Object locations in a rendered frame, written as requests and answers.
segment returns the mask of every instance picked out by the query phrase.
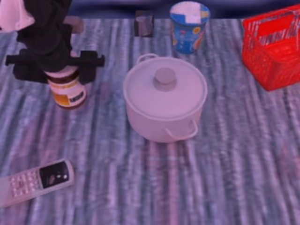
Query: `white pot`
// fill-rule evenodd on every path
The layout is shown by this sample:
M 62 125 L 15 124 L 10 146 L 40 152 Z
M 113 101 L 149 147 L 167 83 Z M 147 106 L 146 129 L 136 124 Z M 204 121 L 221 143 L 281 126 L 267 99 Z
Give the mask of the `white pot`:
M 131 127 L 151 141 L 172 143 L 198 133 L 207 84 L 190 63 L 150 53 L 127 73 L 123 94 Z

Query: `black screen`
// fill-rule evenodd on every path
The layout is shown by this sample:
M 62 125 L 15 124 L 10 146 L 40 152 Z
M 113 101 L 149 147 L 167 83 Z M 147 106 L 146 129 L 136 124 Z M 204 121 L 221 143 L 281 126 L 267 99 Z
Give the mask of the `black screen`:
M 65 162 L 40 168 L 39 175 L 43 188 L 49 188 L 69 180 L 68 167 Z

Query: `lid knob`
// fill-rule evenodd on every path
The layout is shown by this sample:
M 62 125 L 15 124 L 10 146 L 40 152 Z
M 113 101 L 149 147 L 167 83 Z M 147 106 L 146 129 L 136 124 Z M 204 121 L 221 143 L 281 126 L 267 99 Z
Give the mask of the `lid knob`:
M 160 91 L 171 91 L 176 87 L 177 79 L 174 70 L 160 68 L 155 72 L 153 85 Z

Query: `pot lid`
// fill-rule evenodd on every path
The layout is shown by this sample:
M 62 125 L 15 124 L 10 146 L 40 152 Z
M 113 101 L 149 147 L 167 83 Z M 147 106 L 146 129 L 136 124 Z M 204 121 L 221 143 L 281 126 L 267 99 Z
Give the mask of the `pot lid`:
M 155 58 L 139 62 L 147 56 Z M 136 112 L 156 119 L 175 119 L 203 106 L 207 84 L 196 67 L 171 57 L 141 57 L 123 86 L 126 102 Z

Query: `pot handle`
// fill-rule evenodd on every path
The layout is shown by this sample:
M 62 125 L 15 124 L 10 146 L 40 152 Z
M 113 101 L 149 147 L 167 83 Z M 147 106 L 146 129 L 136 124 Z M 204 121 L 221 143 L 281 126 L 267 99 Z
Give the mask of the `pot handle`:
M 137 58 L 136 60 L 136 65 L 139 64 L 140 62 L 142 62 L 145 58 L 147 57 L 150 57 L 150 58 L 157 58 L 159 57 L 158 55 L 156 54 L 153 54 L 153 53 L 148 53 L 148 54 L 144 54 L 144 55 L 141 55 L 140 57 Z
M 192 120 L 191 121 L 192 124 L 193 124 L 193 127 L 194 127 L 194 131 L 192 133 L 190 133 L 189 135 L 187 136 L 184 136 L 184 137 L 176 137 L 168 128 L 165 128 L 164 131 L 171 137 L 173 138 L 174 140 L 176 141 L 182 141 L 182 140 L 186 140 L 186 139 L 189 139 L 189 138 L 192 138 L 194 137 L 197 133 L 198 133 L 198 126 L 197 126 L 197 123 L 195 120 Z

